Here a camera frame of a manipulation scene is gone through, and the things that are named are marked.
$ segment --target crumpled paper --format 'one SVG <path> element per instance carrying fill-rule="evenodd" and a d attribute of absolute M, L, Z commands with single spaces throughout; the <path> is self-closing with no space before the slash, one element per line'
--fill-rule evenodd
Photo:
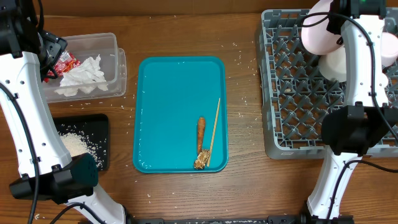
<path fill-rule="evenodd" d="M 104 78 L 104 73 L 100 71 L 100 55 L 94 60 L 92 57 L 86 59 L 81 65 L 76 68 L 71 69 L 69 72 L 63 73 L 63 78 L 60 82 L 60 86 L 74 86 L 89 83 L 99 83 L 106 82 Z M 108 85 L 98 85 L 98 86 L 83 86 L 78 88 L 66 88 L 55 90 L 59 95 L 65 96 L 75 96 L 78 90 L 89 94 L 96 87 L 100 90 L 108 90 Z"/>

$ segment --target wire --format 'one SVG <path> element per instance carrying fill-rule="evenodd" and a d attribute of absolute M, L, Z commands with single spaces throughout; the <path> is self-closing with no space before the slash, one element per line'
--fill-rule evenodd
<path fill-rule="evenodd" d="M 77 207 L 79 206 L 80 209 L 84 208 L 93 218 L 95 218 L 95 220 L 97 222 L 99 222 L 100 224 L 106 224 L 106 222 L 102 221 L 95 213 L 94 211 L 92 211 L 92 209 L 90 207 L 88 207 L 87 205 L 85 205 L 84 203 L 73 203 L 71 205 L 69 205 L 68 207 L 64 208 L 51 222 L 50 224 L 54 224 L 56 221 L 58 221 L 59 218 L 61 218 L 61 216 L 67 212 L 69 209 L 73 208 L 73 207 Z"/>
<path fill-rule="evenodd" d="M 39 2 L 39 7 L 40 7 L 40 17 L 39 17 L 39 24 L 37 26 L 37 30 L 39 33 L 41 33 L 44 28 L 44 12 L 43 12 L 42 0 L 38 0 L 38 2 Z"/>
<path fill-rule="evenodd" d="M 32 223 L 33 218 L 35 216 L 37 198 L 39 196 L 40 171 L 39 171 L 39 165 L 37 164 L 37 156 L 36 156 L 36 152 L 34 149 L 32 136 L 30 135 L 30 131 L 27 126 L 25 116 L 21 110 L 21 107 L 19 107 L 19 104 L 17 102 L 17 97 L 13 96 L 12 93 L 7 89 L 7 87 L 5 87 L 2 83 L 0 83 L 0 89 L 8 96 L 8 98 L 11 100 L 12 104 L 14 105 L 15 110 L 17 111 L 19 119 L 21 120 L 21 123 L 22 123 L 22 127 L 24 128 L 24 132 L 25 132 L 26 139 L 27 139 L 27 144 L 29 146 L 30 154 L 32 156 L 32 163 L 33 163 L 34 170 L 35 170 L 35 189 L 34 189 L 33 201 L 32 201 L 32 206 L 30 208 L 29 219 L 28 219 L 28 223 Z"/>
<path fill-rule="evenodd" d="M 309 25 L 304 25 L 304 24 L 303 24 L 303 23 L 304 23 L 304 20 L 307 19 L 307 18 L 309 18 L 309 17 L 312 17 L 312 16 L 310 16 L 310 15 L 314 15 L 314 13 L 313 13 L 313 14 L 306 15 L 306 16 L 303 17 L 303 19 L 302 19 L 302 24 L 301 24 L 302 27 L 313 27 L 313 26 L 316 26 L 316 25 L 322 23 L 323 21 L 325 21 L 325 20 L 327 20 L 327 19 L 329 18 L 329 14 L 326 14 L 326 16 L 325 16 L 323 19 L 319 20 L 318 22 L 313 23 L 313 24 L 309 24 Z"/>
<path fill-rule="evenodd" d="M 52 79 L 56 79 L 56 78 L 58 78 L 58 73 L 57 73 L 57 71 L 55 71 L 55 69 L 53 68 L 53 67 L 51 67 L 50 66 L 50 71 L 54 74 L 54 76 L 53 77 L 46 77 L 46 78 L 52 78 Z"/>
<path fill-rule="evenodd" d="M 307 19 L 309 17 L 312 17 L 312 16 L 320 16 L 320 15 L 326 15 L 326 17 L 324 17 L 323 19 L 321 19 L 320 21 L 318 21 L 318 22 L 316 22 L 314 24 L 303 25 L 303 22 L 304 22 L 305 19 Z M 365 36 L 365 39 L 367 41 L 367 45 L 369 46 L 369 50 L 370 50 L 370 53 L 371 53 L 371 96 L 372 96 L 372 101 L 373 101 L 374 107 L 376 108 L 377 112 L 379 113 L 379 115 L 380 115 L 381 119 L 383 120 L 384 124 L 388 127 L 389 131 L 391 132 L 391 134 L 395 138 L 396 142 L 398 142 L 398 136 L 397 136 L 396 132 L 393 130 L 393 128 L 388 123 L 386 117 L 383 115 L 383 113 L 382 113 L 382 111 L 381 111 L 381 109 L 379 107 L 379 104 L 377 103 L 377 99 L 376 99 L 376 56 L 375 56 L 375 53 L 374 53 L 373 42 L 372 42 L 370 36 L 368 35 L 368 33 L 365 31 L 365 29 L 358 22 L 356 22 L 354 19 L 352 19 L 352 18 L 350 18 L 348 16 L 344 16 L 342 14 L 336 14 L 336 13 L 333 13 L 333 12 L 317 12 L 317 13 L 306 15 L 306 16 L 303 17 L 303 19 L 301 21 L 301 24 L 302 24 L 302 27 L 311 27 L 311 26 L 315 26 L 317 24 L 320 24 L 321 22 L 325 21 L 327 18 L 333 17 L 333 16 L 334 17 L 339 17 L 339 18 L 344 19 L 346 21 L 349 21 L 354 26 L 356 26 L 361 31 L 361 33 Z M 393 169 L 388 169 L 388 168 L 385 168 L 385 167 L 381 167 L 379 165 L 373 164 L 372 162 L 368 162 L 368 161 L 354 160 L 354 161 L 347 162 L 345 164 L 343 170 L 341 171 L 340 176 L 338 177 L 338 180 L 336 182 L 335 189 L 333 191 L 333 195 L 332 195 L 331 202 L 330 202 L 328 215 L 326 217 L 327 220 L 330 219 L 331 211 L 333 210 L 333 205 L 335 204 L 337 190 L 338 190 L 339 184 L 341 182 L 341 179 L 343 178 L 343 174 L 345 173 L 345 170 L 349 167 L 349 165 L 352 164 L 352 163 L 355 163 L 355 162 L 362 163 L 362 164 L 367 164 L 369 166 L 373 166 L 373 167 L 375 167 L 377 169 L 384 170 L 384 171 L 387 171 L 387 172 L 398 173 L 398 170 L 393 170 Z"/>

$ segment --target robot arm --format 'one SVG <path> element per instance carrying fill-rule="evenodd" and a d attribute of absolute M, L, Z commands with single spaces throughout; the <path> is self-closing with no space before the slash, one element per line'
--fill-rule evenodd
<path fill-rule="evenodd" d="M 39 175 L 39 200 L 67 205 L 81 202 L 106 223 L 132 223 L 126 209 L 98 184 L 94 159 L 89 154 L 71 158 L 55 129 L 41 81 L 65 50 L 66 41 L 36 28 L 31 0 L 0 0 L 0 4 L 0 83 L 15 96 L 11 99 L 1 91 L 0 104 L 16 146 L 21 176 L 10 185 L 12 195 L 32 199 L 35 176 Z M 12 101 L 25 117 L 37 158 L 30 154 L 20 114 Z M 92 223 L 99 223 L 88 211 L 75 208 Z"/>
<path fill-rule="evenodd" d="M 334 111 L 323 120 L 322 139 L 327 144 L 325 160 L 315 189 L 307 200 L 305 211 L 307 214 L 304 215 L 305 221 L 302 223 L 318 223 L 320 220 L 354 223 L 352 217 L 347 219 L 339 216 L 341 199 L 356 167 L 356 162 L 350 164 L 349 167 L 346 167 L 346 163 L 361 160 L 362 155 L 365 155 L 370 147 L 377 144 L 389 130 L 377 112 L 372 99 L 372 60 L 374 60 L 376 69 L 377 104 L 382 108 L 384 117 L 390 125 L 394 125 L 398 121 L 395 118 L 395 109 L 386 108 L 388 99 L 384 87 L 387 86 L 387 77 L 382 73 L 381 66 L 381 34 L 384 27 L 383 12 L 385 17 L 386 10 L 382 1 L 373 1 L 372 3 L 374 5 L 371 10 L 369 10 L 369 6 L 364 7 L 361 4 L 359 4 L 359 9 L 355 6 L 342 9 L 344 4 L 339 4 L 339 1 L 336 0 L 331 4 L 331 11 L 336 10 L 335 7 L 337 7 L 338 13 L 352 16 L 364 28 L 373 43 L 371 47 L 374 49 L 374 58 L 371 56 L 364 34 L 352 22 L 338 21 L 337 19 L 337 23 L 340 22 L 337 29 L 333 27 L 336 25 L 334 23 L 336 21 L 333 21 L 332 17 L 330 18 L 328 30 L 336 31 L 334 34 L 340 34 L 341 31 L 346 50 L 345 107 Z"/>

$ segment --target carrot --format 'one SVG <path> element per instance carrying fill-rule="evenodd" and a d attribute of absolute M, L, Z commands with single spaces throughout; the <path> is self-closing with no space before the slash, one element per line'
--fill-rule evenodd
<path fill-rule="evenodd" d="M 203 137 L 205 136 L 205 126 L 206 121 L 204 118 L 199 118 L 198 120 L 198 150 L 197 153 L 201 153 L 201 148 L 203 145 Z"/>

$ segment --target wooden skewer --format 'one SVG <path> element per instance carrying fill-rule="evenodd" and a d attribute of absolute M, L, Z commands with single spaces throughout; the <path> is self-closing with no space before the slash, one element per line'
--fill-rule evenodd
<path fill-rule="evenodd" d="M 209 160 L 207 161 L 207 167 L 210 166 L 211 152 L 213 152 L 213 142 L 214 142 L 214 135 L 216 134 L 216 127 L 217 127 L 217 120 L 218 120 L 218 111 L 220 110 L 220 101 L 221 101 L 221 98 L 218 98 L 216 120 L 214 121 L 213 136 L 211 137 L 211 144 L 210 144 L 210 157 L 209 157 Z"/>

